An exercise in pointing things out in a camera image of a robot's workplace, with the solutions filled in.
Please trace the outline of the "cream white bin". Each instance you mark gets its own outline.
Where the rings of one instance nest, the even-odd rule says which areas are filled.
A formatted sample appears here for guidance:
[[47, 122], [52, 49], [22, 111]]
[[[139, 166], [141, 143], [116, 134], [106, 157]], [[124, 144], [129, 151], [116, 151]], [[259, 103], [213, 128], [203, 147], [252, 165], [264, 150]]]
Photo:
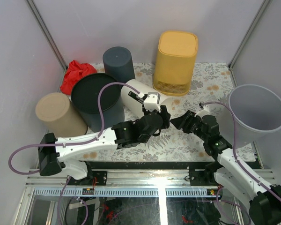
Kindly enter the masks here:
[[[162, 94], [161, 92], [153, 89], [152, 87], [149, 87], [149, 86], [137, 81], [136, 79], [129, 80], [127, 82], [127, 84], [134, 87], [136, 90], [138, 90], [144, 94], [147, 94], [148, 92], [158, 92], [160, 94], [160, 105], [165, 105], [167, 107], [168, 113], [173, 114], [172, 105], [171, 105], [172, 101], [173, 101], [172, 97], [166, 96], [166, 95]], [[122, 89], [121, 89], [122, 102], [123, 102], [124, 106], [126, 106], [135, 116], [140, 118], [141, 116], [144, 115], [144, 113], [142, 111], [142, 105], [137, 100], [128, 96], [128, 93], [130, 91], [133, 91], [133, 90], [126, 86], [122, 87]]]

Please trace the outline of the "yellow mesh basket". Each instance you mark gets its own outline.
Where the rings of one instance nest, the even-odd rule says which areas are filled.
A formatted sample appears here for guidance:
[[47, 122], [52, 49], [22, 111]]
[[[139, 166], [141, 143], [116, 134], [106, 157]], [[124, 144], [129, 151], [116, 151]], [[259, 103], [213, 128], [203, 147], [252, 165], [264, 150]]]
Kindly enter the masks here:
[[153, 74], [153, 88], [168, 96], [184, 96], [191, 88], [198, 51], [195, 34], [168, 30], [161, 34]]

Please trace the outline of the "slate blue tapered bin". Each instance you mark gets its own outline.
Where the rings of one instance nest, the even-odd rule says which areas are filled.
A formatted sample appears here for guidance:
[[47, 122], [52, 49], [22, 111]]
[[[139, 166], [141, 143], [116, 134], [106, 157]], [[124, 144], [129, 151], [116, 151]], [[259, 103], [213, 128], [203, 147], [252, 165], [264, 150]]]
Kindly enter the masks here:
[[109, 48], [103, 54], [105, 73], [113, 76], [118, 82], [127, 83], [135, 79], [131, 52], [124, 47]]

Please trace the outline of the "translucent grey bin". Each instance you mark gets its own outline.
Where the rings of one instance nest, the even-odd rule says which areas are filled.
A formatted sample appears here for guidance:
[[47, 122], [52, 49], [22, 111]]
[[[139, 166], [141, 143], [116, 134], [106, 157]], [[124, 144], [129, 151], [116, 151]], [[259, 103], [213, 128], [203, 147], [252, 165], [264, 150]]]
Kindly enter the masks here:
[[228, 107], [217, 116], [220, 134], [235, 148], [281, 129], [281, 98], [254, 84], [240, 85], [228, 96]]

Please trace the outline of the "large dark navy bin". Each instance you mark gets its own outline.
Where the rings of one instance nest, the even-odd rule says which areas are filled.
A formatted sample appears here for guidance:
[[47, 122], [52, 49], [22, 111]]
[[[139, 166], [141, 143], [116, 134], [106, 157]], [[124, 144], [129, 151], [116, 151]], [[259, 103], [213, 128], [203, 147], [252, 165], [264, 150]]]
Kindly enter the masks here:
[[[110, 75], [96, 73], [83, 77], [72, 89], [71, 101], [92, 132], [99, 132], [102, 125], [97, 103], [99, 92], [105, 85], [116, 81]], [[100, 102], [105, 129], [125, 121], [120, 91], [119, 85], [112, 85], [101, 94]]]

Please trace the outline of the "beige bin with black rim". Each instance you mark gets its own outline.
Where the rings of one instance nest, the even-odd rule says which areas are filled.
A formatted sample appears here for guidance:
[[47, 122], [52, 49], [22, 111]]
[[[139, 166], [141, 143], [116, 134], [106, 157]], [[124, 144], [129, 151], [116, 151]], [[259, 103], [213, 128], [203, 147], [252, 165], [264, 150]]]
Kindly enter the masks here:
[[54, 92], [42, 97], [35, 113], [56, 137], [81, 136], [88, 130], [88, 125], [63, 93]]

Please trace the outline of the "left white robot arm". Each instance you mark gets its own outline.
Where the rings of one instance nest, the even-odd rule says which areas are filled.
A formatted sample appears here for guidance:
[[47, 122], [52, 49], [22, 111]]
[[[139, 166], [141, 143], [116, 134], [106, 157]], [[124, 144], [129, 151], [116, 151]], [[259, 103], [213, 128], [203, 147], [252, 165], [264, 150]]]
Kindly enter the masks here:
[[73, 138], [57, 138], [47, 133], [38, 147], [40, 176], [67, 173], [83, 185], [93, 180], [91, 166], [79, 156], [97, 150], [117, 150], [131, 148], [146, 143], [150, 137], [160, 135], [161, 130], [170, 126], [170, 114], [162, 105], [160, 110], [144, 110], [144, 116], [135, 121], [118, 123], [103, 132]]

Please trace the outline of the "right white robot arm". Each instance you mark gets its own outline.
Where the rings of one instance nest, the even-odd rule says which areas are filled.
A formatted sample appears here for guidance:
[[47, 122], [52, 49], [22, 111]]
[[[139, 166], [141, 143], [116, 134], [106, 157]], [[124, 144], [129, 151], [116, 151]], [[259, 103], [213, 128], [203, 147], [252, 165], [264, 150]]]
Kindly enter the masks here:
[[234, 153], [232, 145], [220, 134], [215, 116], [187, 111], [171, 119], [171, 123], [184, 133], [199, 137], [205, 152], [215, 160], [213, 168], [204, 173], [207, 184], [224, 186], [244, 205], [254, 224], [281, 223], [281, 186], [264, 180]]

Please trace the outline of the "floral patterned table mat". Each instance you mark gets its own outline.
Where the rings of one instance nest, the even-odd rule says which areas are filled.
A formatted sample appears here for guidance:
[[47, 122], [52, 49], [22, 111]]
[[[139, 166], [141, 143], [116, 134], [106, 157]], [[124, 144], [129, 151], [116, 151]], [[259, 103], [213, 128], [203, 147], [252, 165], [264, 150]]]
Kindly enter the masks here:
[[[171, 97], [167, 103], [172, 118], [186, 111], [197, 112], [200, 102], [227, 103], [233, 89], [226, 63], [195, 63], [191, 90], [182, 97]], [[79, 155], [85, 161], [134, 161], [134, 162], [207, 162], [213, 159], [204, 151], [203, 142], [193, 134], [185, 134], [175, 127], [161, 131], [145, 144], [119, 150], [97, 150]]]

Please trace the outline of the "crumpled red cloth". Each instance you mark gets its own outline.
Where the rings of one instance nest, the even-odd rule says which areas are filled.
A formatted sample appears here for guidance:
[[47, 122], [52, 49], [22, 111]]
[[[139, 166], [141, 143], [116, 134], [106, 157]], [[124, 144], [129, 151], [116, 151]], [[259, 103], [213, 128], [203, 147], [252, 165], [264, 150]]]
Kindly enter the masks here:
[[97, 73], [97, 70], [89, 63], [79, 63], [76, 60], [71, 61], [63, 77], [60, 91], [63, 94], [71, 95], [73, 87], [80, 79], [95, 73]]

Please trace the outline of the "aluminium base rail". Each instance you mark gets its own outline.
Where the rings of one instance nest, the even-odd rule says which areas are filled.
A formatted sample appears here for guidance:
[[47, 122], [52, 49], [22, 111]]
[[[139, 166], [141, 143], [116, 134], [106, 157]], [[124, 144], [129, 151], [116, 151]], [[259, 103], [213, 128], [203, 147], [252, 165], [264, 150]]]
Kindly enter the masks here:
[[33, 174], [25, 186], [35, 195], [89, 197], [206, 197], [215, 198], [217, 186], [191, 185], [188, 170], [96, 170], [96, 184], [66, 184], [63, 174], [41, 177]]

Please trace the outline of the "right aluminium frame post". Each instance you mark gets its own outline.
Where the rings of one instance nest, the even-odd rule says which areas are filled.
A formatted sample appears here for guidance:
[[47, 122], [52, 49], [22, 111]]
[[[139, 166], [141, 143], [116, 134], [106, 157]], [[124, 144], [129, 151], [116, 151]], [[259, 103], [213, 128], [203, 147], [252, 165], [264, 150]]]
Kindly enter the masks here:
[[237, 48], [236, 53], [234, 54], [232, 60], [228, 64], [229, 70], [231, 70], [234, 67], [234, 65], [235, 65], [237, 59], [239, 58], [239, 55], [241, 54], [243, 48], [245, 47], [246, 43], [248, 42], [249, 38], [251, 37], [252, 33], [256, 29], [258, 23], [262, 19], [264, 13], [266, 12], [267, 8], [269, 7], [269, 5], [271, 3], [272, 3], [272, 0], [264, 0], [264, 1], [262, 1], [261, 6], [259, 7], [256, 15], [254, 16], [254, 19], [252, 20], [248, 30], [246, 31], [246, 34], [244, 35], [244, 37], [243, 37], [239, 47]]

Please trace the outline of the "aluminium frame post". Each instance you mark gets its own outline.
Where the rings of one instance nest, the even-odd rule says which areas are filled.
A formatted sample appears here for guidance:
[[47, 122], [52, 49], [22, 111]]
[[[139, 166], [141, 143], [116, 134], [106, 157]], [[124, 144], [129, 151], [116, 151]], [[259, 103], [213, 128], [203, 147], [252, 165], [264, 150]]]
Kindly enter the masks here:
[[266, 12], [267, 8], [269, 7], [269, 5], [271, 3], [272, 3], [272, 0], [264, 0], [264, 1], [262, 1], [261, 6], [259, 7], [256, 15], [254, 16], [254, 19], [252, 20], [248, 30], [246, 31], [246, 34], [244, 35], [244, 37], [243, 37], [239, 47], [237, 48], [236, 53], [234, 54], [232, 60], [228, 64], [229, 70], [231, 70], [234, 67], [234, 65], [235, 65], [237, 59], [239, 58], [239, 55], [241, 54], [243, 48], [245, 47], [246, 43], [248, 42], [249, 38], [251, 37], [252, 33], [256, 29], [258, 23], [262, 19], [264, 13]]
[[45, 39], [47, 40], [51, 50], [53, 51], [57, 61], [59, 62], [60, 66], [62, 67], [62, 69], [64, 71], [67, 70], [68, 66], [58, 48], [58, 46], [56, 45], [49, 29], [47, 28], [47, 25], [42, 17], [42, 15], [40, 14], [35, 2], [33, 0], [25, 0], [28, 8], [30, 9], [32, 15], [34, 16], [37, 24], [39, 25], [40, 27], [40, 30], [42, 31]]

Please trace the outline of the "left aluminium frame post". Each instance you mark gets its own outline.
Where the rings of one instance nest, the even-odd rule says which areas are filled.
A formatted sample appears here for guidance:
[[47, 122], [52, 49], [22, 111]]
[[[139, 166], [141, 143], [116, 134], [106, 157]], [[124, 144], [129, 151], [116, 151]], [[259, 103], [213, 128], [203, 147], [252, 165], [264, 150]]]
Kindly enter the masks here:
[[53, 51], [57, 61], [59, 62], [60, 66], [62, 67], [62, 69], [64, 71], [67, 70], [68, 66], [58, 48], [58, 46], [56, 45], [49, 29], [47, 28], [47, 25], [42, 17], [42, 15], [40, 14], [35, 2], [33, 0], [25, 0], [28, 8], [30, 9], [32, 15], [34, 16], [37, 24], [39, 25], [40, 27], [40, 30], [42, 31], [45, 39], [47, 40], [51, 50]]

